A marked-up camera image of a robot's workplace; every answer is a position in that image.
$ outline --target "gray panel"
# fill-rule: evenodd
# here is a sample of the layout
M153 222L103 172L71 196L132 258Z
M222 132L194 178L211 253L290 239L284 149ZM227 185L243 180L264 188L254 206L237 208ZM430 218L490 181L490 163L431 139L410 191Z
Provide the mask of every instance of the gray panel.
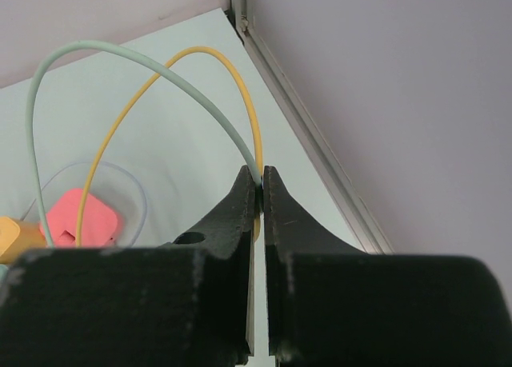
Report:
M254 27L391 245L512 301L510 0L254 0Z

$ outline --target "wire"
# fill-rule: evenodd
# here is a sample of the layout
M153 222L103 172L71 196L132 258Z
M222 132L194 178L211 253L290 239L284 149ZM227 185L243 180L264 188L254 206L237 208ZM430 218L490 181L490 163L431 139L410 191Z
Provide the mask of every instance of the wire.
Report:
M263 149L262 149L262 135L260 133L259 124L258 124L258 116L256 115L256 111L254 109L254 104L250 99L249 90L247 89L246 84L244 83L242 77L238 73L237 69L233 66L233 63L230 62L228 58L226 58L221 52L212 49L207 46L195 46L190 47L188 49L184 49L183 51L174 55L169 61L166 62L165 67L170 68L174 63L179 61L181 58L184 58L187 55L194 53L204 53L212 55L217 58L230 72L234 81L236 82L238 89L240 90L240 94L242 95L243 101L247 108L247 113L249 114L250 120L250 128L253 133L253 141L254 141L254 156L256 157L256 164L258 166L260 174L263 173ZM77 246L80 246L81 236L79 233L82 232L82 223L83 223L83 213L86 205L86 195L89 192L90 185L93 181L94 172L96 171L96 167L94 163L97 163L101 160L103 153L108 146L110 139L114 136L115 131L118 129L119 125L121 125L125 116L130 112L131 108L135 105L135 103L140 99L140 97L153 85L157 79L160 78L160 74L154 74L151 78L140 88L139 91L130 99L130 101L126 104L125 108L119 114L118 118L115 120L112 127L110 127L109 133L106 135L103 140L102 145L100 146L98 152L96 153L96 157L94 158L93 165L90 167L89 175L86 180L86 184L83 187L82 200L80 202L80 206L78 207L78 217L77 217ZM258 238L260 231L260 217L259 213L256 213L254 219L254 237Z
M212 101L205 97L189 82L187 82L179 75L168 70L164 65L161 65L160 63L156 62L151 58L148 58L143 54L127 49L126 47L117 46L112 43L100 41L73 42L61 47L60 49L55 50L52 54L48 55L45 59L43 59L43 61L39 64L39 67L36 70L34 76L32 77L32 81L30 82L29 93L26 101L26 140L28 146L28 154L34 175L34 187L36 191L39 218L41 220L41 224L45 232L48 246L53 246L54 243L51 237L50 228L48 227L48 221L46 220L46 211L44 201L42 200L41 180L39 179L38 161L34 147L35 99L38 93L39 86L41 85L42 78L44 77L45 72L50 68L51 64L63 55L66 55L77 50L100 50L114 55L118 55L120 57L129 59L133 62L137 62L138 64L145 66L156 73L159 73L168 81L173 82L177 87L185 91L196 102L203 106L217 120L217 122L221 124L221 126L228 133L228 135L233 140L234 144L238 147L240 153L246 160L246 163L249 166L254 182L257 185L262 184L261 172L259 171L256 162L254 161L249 149L247 148L246 143L243 141L238 131L233 127L233 125L231 125L230 121L228 121L228 119L224 116L221 110L219 110ZM78 240L79 236L81 236L81 233L77 232L78 245L80 244Z
M41 188L41 191L44 191L44 189L58 175L60 175L64 171L68 170L69 168L74 167L74 166L80 166L80 165L89 165L90 163L92 163L92 161L73 162L73 163L70 163L69 165L61 168L59 171L57 171L55 174L53 174L50 179L48 179L45 182L44 186ZM126 247L131 247L137 241L138 237L140 236L140 234L142 232L142 227L144 227L144 223L146 223L146 219L147 219L147 194L146 194L146 191L144 190L144 187L142 186L141 182L131 172L129 172L128 170L123 169L121 166L115 165L114 163L105 162L105 161L99 162L99 165L100 166L105 166L105 167L110 167L113 170L117 170L117 171L125 174L135 184L135 186L138 189L139 195L140 195L140 197L142 199L142 216L141 216L140 222L139 222L139 224L137 226L137 229L135 230L135 234L134 234L133 238L126 245ZM32 210L32 207L34 207L35 203L36 203L36 199L34 199L32 201L32 203L30 203L29 208L26 209L25 213L23 213L23 215L20 217L20 221L24 221L26 219L26 217L28 216L29 212Z

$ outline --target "green cable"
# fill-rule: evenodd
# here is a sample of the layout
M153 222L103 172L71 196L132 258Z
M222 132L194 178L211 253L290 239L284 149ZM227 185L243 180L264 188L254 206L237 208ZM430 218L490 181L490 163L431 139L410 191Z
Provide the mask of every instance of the green cable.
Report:
M46 210L44 202L42 200L41 181L39 179L38 161L36 158L34 146L35 99L38 93L39 86L41 85L42 78L44 77L46 71L50 68L52 63L54 63L60 57L77 50L99 50L114 55L118 55L119 57L129 59L133 62L138 63L139 65L145 66L146 68L153 70L155 73L162 75L168 81L174 83L177 87L179 87L187 94L189 94L197 103L203 106L206 109L206 111L208 111L215 118L215 120L217 120L217 122L230 136L231 140L233 140L234 144L238 147L243 158L246 160L246 163L249 166L250 173L256 185L260 186L262 184L262 175L259 173L258 166L256 165L256 162L254 161L252 154L250 153L246 143L243 141L238 131L233 127L233 125L224 116L221 110L219 110L218 107L210 99L208 99L205 95L203 95L199 90L193 87L185 79L175 74L173 71L167 69L164 65L161 65L155 60L147 57L146 55L127 49L126 47L121 47L114 45L112 43L100 41L72 42L69 45L65 45L60 49L55 50L52 54L48 55L39 64L39 67L36 70L34 76L32 77L32 81L30 82L29 93L26 100L26 141L28 146L30 164L34 174L34 186L36 189L35 196L38 205L39 219L41 220L41 224L46 236L46 241L49 246L53 246L54 243L51 238L48 221L46 220Z

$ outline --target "white wall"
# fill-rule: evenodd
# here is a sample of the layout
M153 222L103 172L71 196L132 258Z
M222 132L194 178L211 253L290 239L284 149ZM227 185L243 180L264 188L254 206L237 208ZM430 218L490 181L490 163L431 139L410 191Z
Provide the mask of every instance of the white wall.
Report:
M77 39L126 42L229 0L0 0L0 87L29 78L49 52ZM75 54L59 65L83 56Z
M255 0L255 26L400 253L512 301L510 0Z

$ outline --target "pink object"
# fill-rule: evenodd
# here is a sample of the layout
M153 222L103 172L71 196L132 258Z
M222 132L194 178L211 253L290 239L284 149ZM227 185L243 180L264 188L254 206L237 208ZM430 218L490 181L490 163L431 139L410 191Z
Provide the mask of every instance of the pink object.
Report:
M70 189L46 214L56 247L75 246L77 213L81 197L81 189ZM41 224L39 230L44 234ZM95 196L87 195L82 224L82 247L112 245L121 230L121 215Z

